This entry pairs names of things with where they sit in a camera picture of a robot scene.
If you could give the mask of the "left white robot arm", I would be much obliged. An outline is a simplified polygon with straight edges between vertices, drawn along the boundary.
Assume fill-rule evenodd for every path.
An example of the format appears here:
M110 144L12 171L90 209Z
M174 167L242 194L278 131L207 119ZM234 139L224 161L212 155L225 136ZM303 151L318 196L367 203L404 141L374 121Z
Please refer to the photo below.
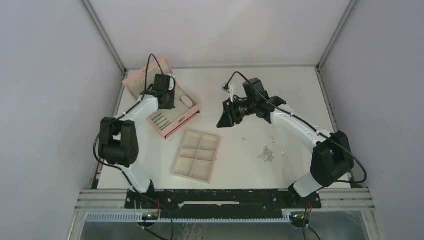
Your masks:
M93 143L95 159L104 167L120 171L130 189L138 193L138 204L145 209L155 205L157 196L149 190L152 181L137 163L140 150L137 128L156 111L175 107L176 87L174 74L156 74L153 83L144 86L133 106L121 115L101 120Z

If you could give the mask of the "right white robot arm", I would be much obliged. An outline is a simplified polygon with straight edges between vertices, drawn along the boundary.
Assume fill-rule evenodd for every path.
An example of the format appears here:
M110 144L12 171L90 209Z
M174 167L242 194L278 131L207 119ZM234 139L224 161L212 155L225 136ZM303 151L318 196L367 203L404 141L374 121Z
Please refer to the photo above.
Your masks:
M309 195L339 181L355 166L345 133L333 133L309 123L285 100L270 97L258 78L246 80L242 85L245 97L234 94L231 82L223 84L222 90L229 93L229 98L223 102L223 113L216 126L232 128L244 117L256 115L290 133L311 152L309 172L288 188L289 203L293 207L302 208L308 203Z

